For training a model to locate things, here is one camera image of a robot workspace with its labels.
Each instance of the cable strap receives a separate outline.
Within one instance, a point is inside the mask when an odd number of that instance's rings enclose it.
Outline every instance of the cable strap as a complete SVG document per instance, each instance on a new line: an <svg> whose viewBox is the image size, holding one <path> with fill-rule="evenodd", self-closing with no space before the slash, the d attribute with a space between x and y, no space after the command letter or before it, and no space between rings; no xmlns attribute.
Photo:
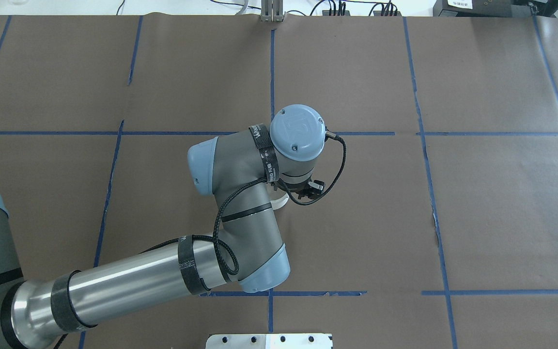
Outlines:
<svg viewBox="0 0 558 349"><path fill-rule="evenodd" d="M257 124L250 126L248 130L251 132L253 141L257 150L260 151L262 157L262 164L266 172L266 182L275 182L279 179L279 162L275 154L275 146L270 139L270 132L264 124Z"/></svg>
<svg viewBox="0 0 558 349"><path fill-rule="evenodd" d="M178 241L178 263L184 285L193 296L210 291L200 278L199 272L197 272L195 255L193 254L193 236L181 237Z"/></svg>

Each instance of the black box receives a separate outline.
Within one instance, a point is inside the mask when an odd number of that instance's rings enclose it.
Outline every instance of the black box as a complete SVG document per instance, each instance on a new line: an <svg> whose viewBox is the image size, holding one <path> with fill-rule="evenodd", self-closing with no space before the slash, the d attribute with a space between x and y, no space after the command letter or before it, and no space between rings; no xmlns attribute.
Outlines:
<svg viewBox="0 0 558 349"><path fill-rule="evenodd" d="M472 9L462 8L471 4ZM436 0L432 8L434 17L530 17L527 6L512 5L512 0Z"/></svg>

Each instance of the electrical cable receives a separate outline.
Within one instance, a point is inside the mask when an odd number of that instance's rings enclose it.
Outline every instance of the electrical cable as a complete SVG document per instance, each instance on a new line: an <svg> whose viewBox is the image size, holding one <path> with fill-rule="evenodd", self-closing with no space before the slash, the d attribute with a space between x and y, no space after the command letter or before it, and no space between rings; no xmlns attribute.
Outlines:
<svg viewBox="0 0 558 349"><path fill-rule="evenodd" d="M319 2L316 4L316 6L314 6L314 8L311 9L311 13L310 16L314 15L314 12L316 11L316 7L320 6L320 4L322 4L323 2L328 1L328 10L330 11L331 7L330 7L330 3L333 2L333 4L335 4L335 0L319 0Z"/></svg>
<svg viewBox="0 0 558 349"><path fill-rule="evenodd" d="M213 245L215 246L215 254L217 255L217 262L219 263L219 266L221 267L221 269L226 271L227 274L230 274L230 275L238 274L238 272L240 270L240 267L238 265L238 259L236 258L234 250L232 250L231 247L227 243L225 243L225 241L219 239L219 225L221 223L221 217L223 217L223 212L225 211L225 208L228 206L228 204L232 200L235 199L236 196L238 196L240 193L244 192L248 188L251 188L252 186L258 185L260 183L266 183L266 177L256 179L255 181L252 181L252 182L247 183L246 185L243 185L242 187L239 188L239 190L236 190L230 196L228 196L227 199L225 199L225 201L221 204L221 206L219 207L219 210L217 212L217 218L215 219L215 227L213 228L211 237L209 237L209 236L192 236L193 240L203 240L203 241L208 241L208 242L213 243ZM171 240L164 241L164 242L162 242L158 245L155 245L155 246L152 246L152 247L148 248L147 250L141 252L141 254L144 254L145 252L156 250L156 249L161 248L161 247L165 247L167 245L171 245L173 243L177 243L178 241L179 241L179 238L173 238ZM230 258L232 260L232 263L234 263L234 269L231 269L230 266L228 265L228 263L224 260L223 256L221 256L221 251L219 250L219 247L223 247L226 250L226 252L228 252L228 254L230 255Z"/></svg>
<svg viewBox="0 0 558 349"><path fill-rule="evenodd" d="M376 8L376 6L381 5L383 7L382 11L385 11L385 4L382 2L377 2L374 6L372 6L372 9L370 9L370 13L367 15L368 17L372 15L372 13L374 13L374 9Z"/></svg>
<svg viewBox="0 0 558 349"><path fill-rule="evenodd" d="M302 13L302 12L299 11L299 10L289 10L289 11L287 11L286 13L300 13L300 14L302 14L303 16L306 16L306 14Z"/></svg>
<svg viewBox="0 0 558 349"><path fill-rule="evenodd" d="M322 199L326 194L328 194L328 192L330 192L330 190L333 188L333 186L335 186L335 183L337 183L337 179L339 179L339 176L341 176L341 173L343 172L343 168L346 165L346 152L347 152L346 142L343 140L342 137L339 137L338 135L336 135L332 132L327 131L327 136L326 137L328 139L333 139L334 141L340 142L341 145L343 146L343 157L341 159L341 167L339 168L339 171L337 172L337 176L335 176L335 179L333 179L332 183L330 183L330 186L328 186L327 190L325 190L322 194L320 194L320 196L316 197L316 199L313 199L312 201L307 201L307 202L304 203L303 201L298 201L296 199L296 197L294 197L292 195L292 193L288 189L288 186L285 184L283 179L279 179L279 181L278 181L279 185L283 186L283 188L281 188L281 189L284 190L285 192L287 192L288 197L290 198L290 200L292 200L297 205L308 206L308 205L314 204L317 201L319 201L320 199Z"/></svg>
<svg viewBox="0 0 558 349"><path fill-rule="evenodd" d="M122 6L124 6L124 2L126 2L126 0L122 0L122 4L120 4L120 6L118 7L118 10L115 11L116 16L120 13L120 9L122 9Z"/></svg>
<svg viewBox="0 0 558 349"><path fill-rule="evenodd" d="M59 349L60 345L62 345L62 343L64 342L64 340L66 339L67 336L68 336L68 333L63 334L60 337L60 340L58 340L57 343L55 343L55 346L53 347L53 349Z"/></svg>
<svg viewBox="0 0 558 349"><path fill-rule="evenodd" d="M219 251L219 225L221 224L221 217L223 217L223 212L225 211L225 208L228 207L228 204L236 196L238 196L240 193L244 192L248 188L251 188L252 186L258 185L260 183L266 183L266 177L256 179L255 181L251 181L246 185L240 187L239 190L236 190L230 196L228 196L227 199L225 199L225 201L219 207L219 211L217 212L217 218L215 219L215 227L212 231L212 237L213 237L213 243L215 244L215 254L217 254L217 261L219 262L219 266L222 267L222 269L224 269L227 274L236 275L238 274L240 268L238 266L238 260L236 259L236 256L234 252L231 250L231 248L228 250L228 254L230 254L230 257L234 262L234 269L230 268L228 263L221 256L221 252Z"/></svg>
<svg viewBox="0 0 558 349"><path fill-rule="evenodd" d="M242 6L242 4L235 4L234 2L221 2L221 1L217 1L217 0L210 0L210 2L214 2L215 4L221 4L221 5ZM255 7L255 6L251 6L251 5L247 5L247 7L250 8L250 9L261 10L260 7Z"/></svg>

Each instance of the silver bracket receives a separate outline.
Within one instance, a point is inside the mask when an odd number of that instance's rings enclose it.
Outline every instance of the silver bracket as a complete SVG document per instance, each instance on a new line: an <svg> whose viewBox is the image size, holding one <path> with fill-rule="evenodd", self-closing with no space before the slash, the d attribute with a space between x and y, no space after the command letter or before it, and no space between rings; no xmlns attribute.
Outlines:
<svg viewBox="0 0 558 349"><path fill-rule="evenodd" d="M262 22L283 22L283 0L262 0Z"/></svg>
<svg viewBox="0 0 558 349"><path fill-rule="evenodd" d="M327 333L262 333L212 335L206 349L332 349L333 336Z"/></svg>

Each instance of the white label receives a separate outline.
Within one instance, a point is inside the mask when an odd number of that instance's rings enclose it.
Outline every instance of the white label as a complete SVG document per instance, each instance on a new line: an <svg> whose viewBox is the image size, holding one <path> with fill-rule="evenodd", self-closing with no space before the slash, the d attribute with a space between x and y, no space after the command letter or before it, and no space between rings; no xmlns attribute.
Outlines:
<svg viewBox="0 0 558 349"><path fill-rule="evenodd" d="M447 4L461 9L472 9L472 0L447 0Z"/></svg>

